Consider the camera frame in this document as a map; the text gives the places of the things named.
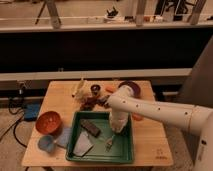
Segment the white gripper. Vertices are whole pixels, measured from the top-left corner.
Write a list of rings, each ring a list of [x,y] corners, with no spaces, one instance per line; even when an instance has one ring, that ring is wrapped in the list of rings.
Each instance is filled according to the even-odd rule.
[[[123,128],[127,125],[128,122],[128,116],[127,115],[114,115],[110,114],[109,116],[109,123],[110,127],[113,132],[120,133]]]

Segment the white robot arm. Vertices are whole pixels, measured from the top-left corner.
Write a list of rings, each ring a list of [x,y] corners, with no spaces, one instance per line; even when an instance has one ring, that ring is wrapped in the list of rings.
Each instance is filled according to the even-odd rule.
[[[110,126],[116,133],[126,126],[128,115],[136,113],[199,136],[193,171],[213,171],[213,108],[136,99],[128,85],[114,92],[107,104],[112,109]]]

